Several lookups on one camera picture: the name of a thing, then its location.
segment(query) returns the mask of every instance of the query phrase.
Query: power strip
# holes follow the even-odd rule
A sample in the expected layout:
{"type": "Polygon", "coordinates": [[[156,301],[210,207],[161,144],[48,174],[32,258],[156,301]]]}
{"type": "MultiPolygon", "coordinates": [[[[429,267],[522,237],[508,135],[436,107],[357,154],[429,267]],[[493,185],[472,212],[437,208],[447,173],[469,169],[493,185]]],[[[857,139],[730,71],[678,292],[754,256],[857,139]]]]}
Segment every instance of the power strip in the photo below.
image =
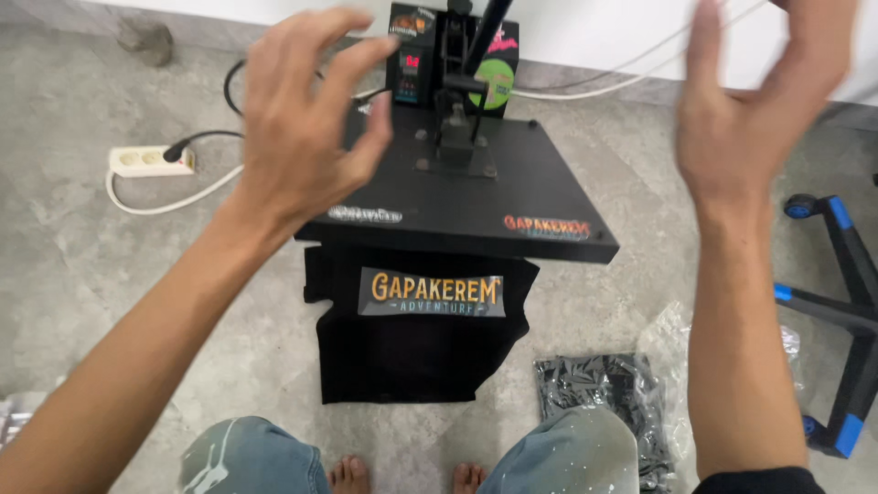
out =
{"type": "Polygon", "coordinates": [[[195,153],[183,149],[180,159],[167,162],[162,154],[169,146],[139,146],[110,149],[110,170],[124,178],[172,177],[195,173],[195,153]]]}

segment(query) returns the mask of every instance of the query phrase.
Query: foot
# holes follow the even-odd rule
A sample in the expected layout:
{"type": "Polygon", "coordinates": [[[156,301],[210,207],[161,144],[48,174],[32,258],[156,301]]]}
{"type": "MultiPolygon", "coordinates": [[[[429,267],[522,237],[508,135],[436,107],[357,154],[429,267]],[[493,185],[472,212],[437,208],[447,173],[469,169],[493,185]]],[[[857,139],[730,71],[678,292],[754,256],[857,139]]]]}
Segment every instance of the foot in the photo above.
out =
{"type": "Polygon", "coordinates": [[[475,463],[461,463],[454,468],[454,494],[475,494],[488,473],[475,463]]]}
{"type": "Polygon", "coordinates": [[[345,454],[327,473],[333,494],[370,494],[369,470],[363,460],[353,454],[345,454]]]}

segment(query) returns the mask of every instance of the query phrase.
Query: hand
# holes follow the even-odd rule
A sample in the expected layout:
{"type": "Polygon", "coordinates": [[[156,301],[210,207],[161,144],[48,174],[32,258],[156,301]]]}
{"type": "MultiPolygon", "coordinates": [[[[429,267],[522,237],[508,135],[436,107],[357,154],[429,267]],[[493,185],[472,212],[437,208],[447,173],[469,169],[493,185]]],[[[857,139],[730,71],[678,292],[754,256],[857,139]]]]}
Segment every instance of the hand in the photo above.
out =
{"type": "Polygon", "coordinates": [[[396,38],[340,52],[312,91],[320,52],[372,17],[351,8],[305,12],[269,29],[248,54],[244,171],[224,210],[288,239],[315,215],[369,182],[392,139],[390,99],[373,100],[367,131],[341,149],[356,83],[393,53],[396,38]]]}
{"type": "Polygon", "coordinates": [[[786,51],[758,91],[737,96],[717,79],[716,0],[701,0],[695,11],[676,154],[700,212],[764,209],[772,179],[848,70],[855,0],[776,3],[789,12],[786,51]]]}

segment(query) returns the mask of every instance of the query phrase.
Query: jeans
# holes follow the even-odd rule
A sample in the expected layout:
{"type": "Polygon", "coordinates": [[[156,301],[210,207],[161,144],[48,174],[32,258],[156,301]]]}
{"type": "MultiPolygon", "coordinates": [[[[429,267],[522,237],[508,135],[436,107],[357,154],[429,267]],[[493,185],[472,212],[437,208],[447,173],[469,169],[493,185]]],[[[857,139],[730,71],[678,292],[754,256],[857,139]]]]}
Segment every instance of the jeans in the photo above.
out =
{"type": "MultiPolygon", "coordinates": [[[[330,494],[320,450],[259,417],[220,422],[186,450],[183,494],[330,494]]],[[[613,412],[577,407],[510,449],[479,494],[637,494],[637,443],[613,412]]]]}

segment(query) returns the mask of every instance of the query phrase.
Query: green sticker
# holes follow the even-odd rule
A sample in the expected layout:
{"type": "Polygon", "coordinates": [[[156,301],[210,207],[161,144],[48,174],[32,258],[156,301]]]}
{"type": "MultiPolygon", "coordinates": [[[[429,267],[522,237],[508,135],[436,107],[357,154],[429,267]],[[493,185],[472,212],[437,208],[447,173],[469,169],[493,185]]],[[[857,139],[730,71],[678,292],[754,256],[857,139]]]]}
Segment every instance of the green sticker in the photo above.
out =
{"type": "MultiPolygon", "coordinates": [[[[512,82],[515,81],[515,73],[509,64],[497,59],[482,61],[479,70],[476,71],[476,79],[488,82],[488,100],[485,102],[486,110],[493,110],[505,105],[512,92],[512,82]]],[[[470,93],[470,101],[478,106],[482,95],[470,93]]]]}

